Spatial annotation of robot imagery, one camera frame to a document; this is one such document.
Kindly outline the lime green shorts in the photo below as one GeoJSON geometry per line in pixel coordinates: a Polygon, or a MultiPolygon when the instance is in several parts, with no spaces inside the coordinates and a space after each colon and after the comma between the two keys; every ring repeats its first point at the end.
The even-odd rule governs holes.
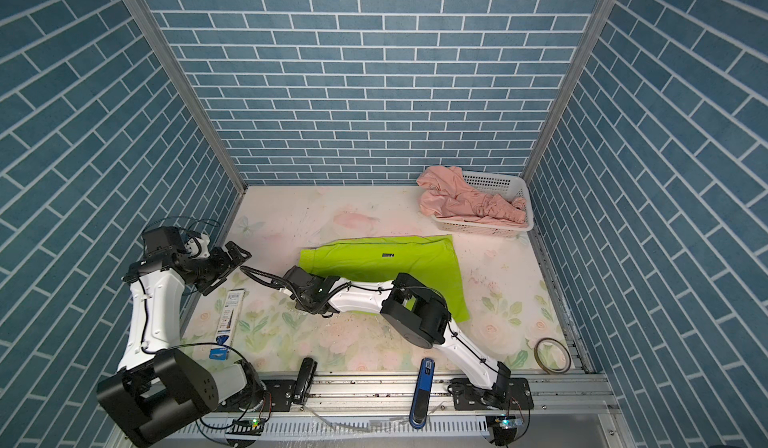
{"type": "Polygon", "coordinates": [[[352,281],[382,282],[409,274],[446,300],[456,322],[470,319],[452,237],[403,236],[342,239],[303,249],[298,266],[308,273],[352,281]]]}

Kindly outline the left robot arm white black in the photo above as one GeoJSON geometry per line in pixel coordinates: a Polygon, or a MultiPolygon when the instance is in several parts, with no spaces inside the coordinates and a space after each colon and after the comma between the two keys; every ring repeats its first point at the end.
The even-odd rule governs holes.
{"type": "Polygon", "coordinates": [[[221,406],[264,404],[266,387],[240,358],[212,373],[184,353],[180,303],[192,285],[208,294],[250,258],[233,242],[209,249],[202,239],[147,242],[124,277],[133,300],[129,338],[116,374],[100,381],[100,406],[136,447],[150,447],[221,406]]]}

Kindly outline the pink shorts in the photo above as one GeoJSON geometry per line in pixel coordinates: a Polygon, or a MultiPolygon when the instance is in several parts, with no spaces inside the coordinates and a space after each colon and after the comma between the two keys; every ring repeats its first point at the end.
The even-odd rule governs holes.
{"type": "Polygon", "coordinates": [[[483,193],[465,181],[459,167],[428,167],[417,185],[424,190],[419,204],[425,216],[509,227],[527,222],[524,198],[507,201],[499,194],[483,193]]]}

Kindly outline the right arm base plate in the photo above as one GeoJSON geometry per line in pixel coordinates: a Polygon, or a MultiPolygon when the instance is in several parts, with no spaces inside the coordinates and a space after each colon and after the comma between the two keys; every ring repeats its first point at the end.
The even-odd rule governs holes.
{"type": "Polygon", "coordinates": [[[447,391],[452,396],[454,409],[457,411],[527,412],[534,408],[529,380],[526,378],[511,378],[502,391],[481,389],[472,385],[466,378],[455,378],[448,384],[447,391]]]}

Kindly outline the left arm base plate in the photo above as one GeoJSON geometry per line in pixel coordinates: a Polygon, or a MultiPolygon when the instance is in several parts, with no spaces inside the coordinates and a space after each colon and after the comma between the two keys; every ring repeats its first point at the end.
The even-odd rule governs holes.
{"type": "Polygon", "coordinates": [[[233,397],[222,401],[217,412],[240,412],[249,410],[266,413],[289,412],[293,404],[296,381],[294,379],[263,380],[264,388],[258,388],[256,394],[243,390],[233,397]]]}

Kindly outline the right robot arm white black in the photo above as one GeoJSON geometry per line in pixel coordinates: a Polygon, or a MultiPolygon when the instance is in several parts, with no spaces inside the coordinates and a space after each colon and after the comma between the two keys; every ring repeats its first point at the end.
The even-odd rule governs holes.
{"type": "Polygon", "coordinates": [[[298,266],[283,276],[249,266],[240,271],[260,285],[289,296],[298,310],[311,315],[361,312],[383,317],[406,341],[437,350],[461,369],[467,380],[452,381],[452,392],[460,388],[477,395],[479,403],[488,408],[509,407],[511,370],[462,332],[441,293],[413,276],[400,273],[389,281],[359,282],[313,275],[298,266]]]}

